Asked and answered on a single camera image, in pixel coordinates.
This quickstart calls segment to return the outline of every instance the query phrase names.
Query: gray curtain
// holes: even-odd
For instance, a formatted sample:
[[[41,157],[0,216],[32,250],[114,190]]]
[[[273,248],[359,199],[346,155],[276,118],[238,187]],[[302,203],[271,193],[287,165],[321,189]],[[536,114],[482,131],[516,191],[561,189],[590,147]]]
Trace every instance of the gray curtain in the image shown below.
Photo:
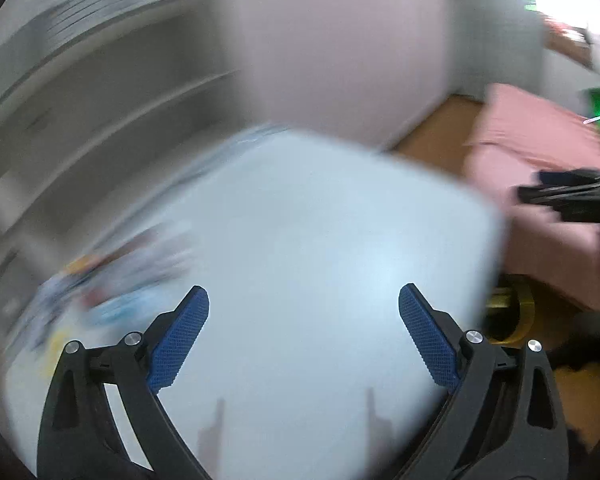
[[[484,100],[490,83],[538,94],[544,25],[530,0],[453,0],[452,90]]]

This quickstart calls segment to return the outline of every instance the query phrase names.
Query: screw head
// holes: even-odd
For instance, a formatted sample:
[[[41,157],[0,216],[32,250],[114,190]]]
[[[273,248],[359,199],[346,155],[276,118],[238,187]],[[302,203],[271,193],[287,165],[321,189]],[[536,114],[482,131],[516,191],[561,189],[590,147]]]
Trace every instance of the screw head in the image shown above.
[[[478,332],[477,330],[469,330],[469,332],[467,332],[465,334],[465,337],[467,338],[469,343],[474,343],[474,344],[481,343],[483,340],[482,334],[480,332]]]
[[[542,350],[542,345],[540,344],[539,341],[536,341],[535,339],[530,339],[526,345],[529,347],[529,349],[532,352],[539,352]]]
[[[129,332],[125,335],[125,345],[134,346],[137,345],[142,339],[142,334],[139,332]]]
[[[68,354],[75,354],[80,349],[80,343],[77,341],[69,341],[64,345],[64,351]]]

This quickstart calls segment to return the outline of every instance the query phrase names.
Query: pink fabric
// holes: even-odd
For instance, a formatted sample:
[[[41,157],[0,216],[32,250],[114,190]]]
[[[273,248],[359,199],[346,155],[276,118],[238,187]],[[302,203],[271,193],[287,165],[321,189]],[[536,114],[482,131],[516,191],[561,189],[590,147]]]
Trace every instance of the pink fabric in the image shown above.
[[[510,217],[504,268],[600,310],[600,225],[559,222],[549,208],[518,203],[516,186],[540,169],[600,168],[600,134],[582,118],[508,85],[493,85],[464,172]]]
[[[600,132],[583,117],[515,86],[490,85],[471,144],[496,144],[541,170],[600,168]]]

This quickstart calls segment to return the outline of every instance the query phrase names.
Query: textured blue pad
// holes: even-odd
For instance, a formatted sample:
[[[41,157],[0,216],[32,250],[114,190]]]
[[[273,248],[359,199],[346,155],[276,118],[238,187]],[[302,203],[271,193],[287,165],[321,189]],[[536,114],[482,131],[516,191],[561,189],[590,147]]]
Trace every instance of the textured blue pad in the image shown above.
[[[184,359],[189,354],[200,329],[209,315],[209,298],[204,288],[197,288],[178,317],[155,346],[150,372],[146,378],[149,388],[157,394],[160,388],[173,384]]]
[[[425,306],[422,300],[409,285],[405,285],[398,298],[400,317],[433,380],[452,393],[460,381],[456,369],[456,352],[431,317],[428,305]]]

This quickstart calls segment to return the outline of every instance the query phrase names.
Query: brown floor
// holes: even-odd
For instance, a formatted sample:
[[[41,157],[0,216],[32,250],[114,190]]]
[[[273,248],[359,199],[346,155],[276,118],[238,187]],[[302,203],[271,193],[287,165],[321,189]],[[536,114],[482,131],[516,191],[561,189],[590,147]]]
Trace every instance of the brown floor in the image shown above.
[[[483,104],[450,96],[423,123],[394,148],[394,153],[433,166],[462,178],[462,165]],[[579,312],[568,300],[541,283],[532,283],[536,318],[527,338],[538,339],[546,349],[568,335],[571,318]],[[577,428],[591,448],[600,438],[600,366],[590,364],[579,372],[561,369],[555,373],[567,423]]]

